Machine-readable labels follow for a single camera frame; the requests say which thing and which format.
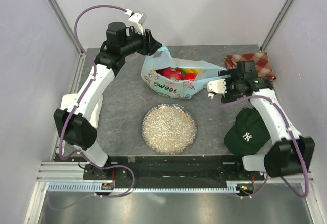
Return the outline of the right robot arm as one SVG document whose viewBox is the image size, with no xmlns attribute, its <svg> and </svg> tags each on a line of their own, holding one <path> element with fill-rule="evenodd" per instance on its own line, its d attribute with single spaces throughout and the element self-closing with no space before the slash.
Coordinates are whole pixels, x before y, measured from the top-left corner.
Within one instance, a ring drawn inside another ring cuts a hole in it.
<svg viewBox="0 0 327 224">
<path fill-rule="evenodd" d="M 259 77 L 255 62 L 240 61 L 235 69 L 218 72 L 219 78 L 207 84 L 210 94 L 221 95 L 224 106 L 249 100 L 262 118 L 272 141 L 265 155 L 252 154 L 242 158 L 234 167 L 234 174 L 245 180 L 253 171 L 283 177 L 308 174 L 315 143 L 304 137 L 282 110 L 272 84 L 267 77 Z"/>
</svg>

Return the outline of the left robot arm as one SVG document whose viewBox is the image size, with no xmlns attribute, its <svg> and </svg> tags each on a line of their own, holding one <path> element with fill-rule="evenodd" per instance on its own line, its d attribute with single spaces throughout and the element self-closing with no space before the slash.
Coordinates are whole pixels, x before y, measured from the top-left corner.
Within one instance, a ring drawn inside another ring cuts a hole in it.
<svg viewBox="0 0 327 224">
<path fill-rule="evenodd" d="M 112 174 L 111 158 L 96 142 L 97 130 L 90 123 L 92 112 L 104 90 L 114 80 L 125 64 L 126 56 L 139 53 L 150 56 L 162 47 L 150 29 L 138 32 L 122 22 L 113 22 L 106 30 L 106 40 L 92 64 L 90 74 L 75 98 L 64 109 L 56 109 L 54 121 L 60 137 L 59 155 L 63 155 L 64 143 L 75 148 L 101 180 Z"/>
</svg>

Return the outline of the yellow fake banana bunch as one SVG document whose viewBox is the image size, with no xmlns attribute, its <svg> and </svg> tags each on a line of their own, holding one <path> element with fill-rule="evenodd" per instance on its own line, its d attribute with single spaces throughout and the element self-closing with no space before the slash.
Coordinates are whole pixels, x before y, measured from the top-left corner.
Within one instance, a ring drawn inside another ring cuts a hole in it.
<svg viewBox="0 0 327 224">
<path fill-rule="evenodd" d="M 180 70 L 184 74 L 194 73 L 195 75 L 197 75 L 200 72 L 199 69 L 194 69 L 194 68 L 181 68 L 181 67 L 178 67 L 177 69 Z"/>
</svg>

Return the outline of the red fake dragon fruit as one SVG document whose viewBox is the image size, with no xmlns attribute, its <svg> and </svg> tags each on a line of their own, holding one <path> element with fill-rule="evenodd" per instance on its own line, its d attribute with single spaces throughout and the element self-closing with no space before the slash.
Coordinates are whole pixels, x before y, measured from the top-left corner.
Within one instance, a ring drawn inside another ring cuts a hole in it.
<svg viewBox="0 0 327 224">
<path fill-rule="evenodd" d="M 182 80 L 184 80 L 183 73 L 181 72 L 180 69 L 177 69 L 177 68 L 171 68 L 171 67 L 165 68 L 162 71 L 162 75 L 164 77 L 166 77 L 167 79 L 173 80 L 173 81 L 182 81 Z"/>
</svg>

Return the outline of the light blue plastic bag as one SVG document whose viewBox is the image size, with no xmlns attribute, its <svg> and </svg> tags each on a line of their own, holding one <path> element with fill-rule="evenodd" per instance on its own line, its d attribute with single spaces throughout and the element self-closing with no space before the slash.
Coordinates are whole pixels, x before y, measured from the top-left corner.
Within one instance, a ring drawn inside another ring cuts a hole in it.
<svg viewBox="0 0 327 224">
<path fill-rule="evenodd" d="M 162 75 L 165 68 L 199 69 L 193 82 L 188 80 L 173 81 Z M 160 48 L 155 54 L 146 56 L 141 69 L 141 78 L 157 94 L 177 99 L 191 99 L 196 93 L 207 87 L 212 80 L 221 79 L 218 71 L 226 68 L 200 60 L 173 58 L 166 47 Z"/>
</svg>

